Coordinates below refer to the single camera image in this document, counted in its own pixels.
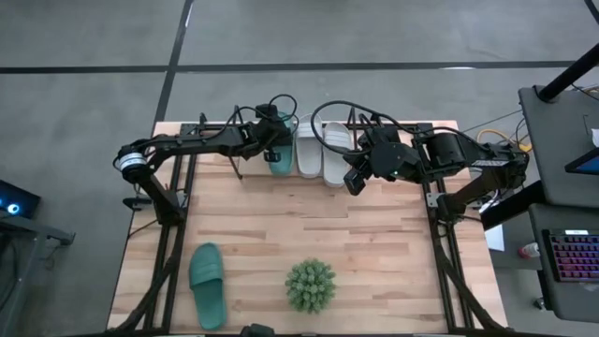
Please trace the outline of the black pole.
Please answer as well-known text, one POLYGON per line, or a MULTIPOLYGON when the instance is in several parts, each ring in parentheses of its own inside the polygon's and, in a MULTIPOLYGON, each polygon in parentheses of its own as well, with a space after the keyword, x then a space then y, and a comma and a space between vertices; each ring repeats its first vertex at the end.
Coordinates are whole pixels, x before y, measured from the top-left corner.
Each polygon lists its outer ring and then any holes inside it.
POLYGON ((567 87, 599 65, 599 43, 583 54, 559 76, 544 87, 534 86, 536 96, 543 102, 552 102, 567 87))

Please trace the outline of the black device with blue light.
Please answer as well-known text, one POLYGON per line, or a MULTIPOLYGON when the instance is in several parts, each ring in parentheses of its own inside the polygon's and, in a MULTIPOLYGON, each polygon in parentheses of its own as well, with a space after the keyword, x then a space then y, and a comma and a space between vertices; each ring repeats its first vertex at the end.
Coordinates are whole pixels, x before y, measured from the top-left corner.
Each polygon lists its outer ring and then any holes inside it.
POLYGON ((33 219, 41 197, 0 180, 0 210, 12 216, 33 219))

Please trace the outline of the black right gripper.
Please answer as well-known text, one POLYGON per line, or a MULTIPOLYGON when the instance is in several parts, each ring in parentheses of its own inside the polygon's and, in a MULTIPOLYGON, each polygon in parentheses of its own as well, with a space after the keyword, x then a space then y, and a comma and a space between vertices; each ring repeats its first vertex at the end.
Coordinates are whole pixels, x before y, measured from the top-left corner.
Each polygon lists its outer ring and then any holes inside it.
POLYGON ((343 156, 350 165, 343 181, 348 192, 356 196, 371 177, 393 182, 420 182, 420 155, 403 143, 395 126, 375 126, 358 137, 359 150, 343 156))

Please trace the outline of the grey metal stand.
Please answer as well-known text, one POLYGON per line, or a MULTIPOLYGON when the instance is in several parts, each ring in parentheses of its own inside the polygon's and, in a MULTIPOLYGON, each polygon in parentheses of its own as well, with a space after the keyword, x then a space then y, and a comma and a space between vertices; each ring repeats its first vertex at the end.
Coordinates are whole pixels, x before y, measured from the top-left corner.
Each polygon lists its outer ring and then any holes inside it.
POLYGON ((0 211, 0 228, 7 229, 10 234, 30 234, 32 246, 27 257, 15 257, 16 270, 13 285, 9 288, 7 296, 0 301, 0 337, 12 337, 15 331, 18 315, 22 312, 25 301, 25 291, 34 277, 37 263, 41 261, 48 239, 59 242, 62 246, 70 245, 75 238, 74 233, 62 229, 37 224, 34 220, 13 216, 8 212, 0 211))

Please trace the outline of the green rubber slide sandal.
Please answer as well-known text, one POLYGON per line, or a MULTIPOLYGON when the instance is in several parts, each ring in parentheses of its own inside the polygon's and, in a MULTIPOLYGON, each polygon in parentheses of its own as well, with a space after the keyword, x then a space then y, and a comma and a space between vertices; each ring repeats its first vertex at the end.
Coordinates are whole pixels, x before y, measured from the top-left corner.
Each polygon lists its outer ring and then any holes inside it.
POLYGON ((195 250, 189 263, 188 280, 199 325, 204 330, 219 330, 226 323, 226 301, 224 264, 215 243, 204 243, 195 250))
POLYGON ((282 145, 271 145, 269 152, 274 154, 278 161, 269 162, 270 172, 276 176, 286 176, 292 171, 293 153, 294 153, 294 123, 291 119, 284 121, 285 126, 290 132, 290 136, 283 142, 282 145))

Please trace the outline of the green artificial succulent plant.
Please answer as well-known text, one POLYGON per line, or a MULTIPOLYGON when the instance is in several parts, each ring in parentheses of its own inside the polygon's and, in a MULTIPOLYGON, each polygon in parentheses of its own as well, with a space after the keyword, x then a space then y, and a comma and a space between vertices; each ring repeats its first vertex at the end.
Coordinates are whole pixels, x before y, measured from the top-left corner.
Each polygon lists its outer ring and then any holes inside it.
POLYGON ((297 312, 318 315, 336 295, 332 267, 316 258, 295 264, 285 280, 288 304, 297 312))

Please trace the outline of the black desk crossbar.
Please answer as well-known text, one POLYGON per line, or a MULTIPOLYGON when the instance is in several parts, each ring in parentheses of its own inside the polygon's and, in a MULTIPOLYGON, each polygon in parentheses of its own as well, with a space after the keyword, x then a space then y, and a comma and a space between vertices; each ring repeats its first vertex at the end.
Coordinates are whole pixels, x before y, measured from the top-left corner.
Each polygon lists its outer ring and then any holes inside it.
POLYGON ((541 181, 537 181, 482 212, 480 219, 483 228, 488 230, 497 227, 504 221, 526 212, 530 205, 545 202, 543 184, 541 181))

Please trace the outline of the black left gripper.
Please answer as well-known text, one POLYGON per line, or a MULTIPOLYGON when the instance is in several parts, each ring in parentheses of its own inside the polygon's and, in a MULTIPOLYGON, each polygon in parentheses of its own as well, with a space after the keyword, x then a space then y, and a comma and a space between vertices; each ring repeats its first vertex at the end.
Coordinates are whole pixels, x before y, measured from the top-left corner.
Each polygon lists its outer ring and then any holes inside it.
POLYGON ((260 150, 265 150, 263 158, 268 163, 277 163, 282 155, 271 149, 277 146, 290 146, 293 143, 292 123, 282 118, 261 119, 255 126, 255 135, 260 150))

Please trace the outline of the white paper sheet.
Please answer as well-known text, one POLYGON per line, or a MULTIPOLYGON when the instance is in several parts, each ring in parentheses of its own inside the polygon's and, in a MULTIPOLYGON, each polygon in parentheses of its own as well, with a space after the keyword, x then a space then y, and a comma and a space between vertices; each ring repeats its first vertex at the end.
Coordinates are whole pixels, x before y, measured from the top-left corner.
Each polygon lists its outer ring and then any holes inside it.
POLYGON ((504 251, 504 231, 502 225, 487 229, 485 231, 485 238, 490 250, 498 252, 504 251))

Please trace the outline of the backlit rainbow keyboard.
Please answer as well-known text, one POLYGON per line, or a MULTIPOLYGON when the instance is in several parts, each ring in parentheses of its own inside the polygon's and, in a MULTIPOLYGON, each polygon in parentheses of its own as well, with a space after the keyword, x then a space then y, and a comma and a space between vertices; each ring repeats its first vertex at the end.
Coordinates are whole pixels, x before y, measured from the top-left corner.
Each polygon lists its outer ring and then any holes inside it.
POLYGON ((542 231, 554 278, 562 283, 599 283, 599 230, 542 231))

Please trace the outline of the blue-screen laptop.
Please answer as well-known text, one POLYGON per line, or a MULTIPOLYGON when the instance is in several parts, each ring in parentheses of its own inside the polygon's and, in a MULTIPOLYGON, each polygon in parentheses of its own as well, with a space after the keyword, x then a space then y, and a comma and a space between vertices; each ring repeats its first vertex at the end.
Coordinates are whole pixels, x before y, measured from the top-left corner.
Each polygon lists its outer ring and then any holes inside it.
POLYGON ((568 173, 599 175, 599 147, 564 166, 568 173))

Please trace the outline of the white rubber slide sandal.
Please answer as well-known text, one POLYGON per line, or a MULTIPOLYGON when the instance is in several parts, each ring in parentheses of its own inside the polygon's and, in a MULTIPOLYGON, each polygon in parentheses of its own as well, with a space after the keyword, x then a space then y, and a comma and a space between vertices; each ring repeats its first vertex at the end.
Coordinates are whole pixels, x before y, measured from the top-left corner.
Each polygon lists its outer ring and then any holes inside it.
POLYGON ((296 131, 296 155, 299 174, 304 178, 316 178, 322 168, 322 144, 317 137, 322 137, 322 120, 319 116, 311 122, 310 114, 299 118, 296 131))
POLYGON ((331 122, 324 128, 324 142, 339 153, 328 148, 323 149, 323 177, 329 187, 343 187, 343 177, 348 171, 348 164, 343 160, 343 153, 353 150, 350 131, 343 124, 331 122))

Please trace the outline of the black rounded object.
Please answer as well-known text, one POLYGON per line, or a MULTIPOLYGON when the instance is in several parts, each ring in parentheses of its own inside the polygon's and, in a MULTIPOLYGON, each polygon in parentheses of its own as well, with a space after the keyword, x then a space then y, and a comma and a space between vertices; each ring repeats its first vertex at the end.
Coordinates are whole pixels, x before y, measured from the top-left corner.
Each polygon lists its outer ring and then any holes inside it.
POLYGON ((253 323, 242 328, 240 337, 276 337, 276 333, 271 327, 253 323))

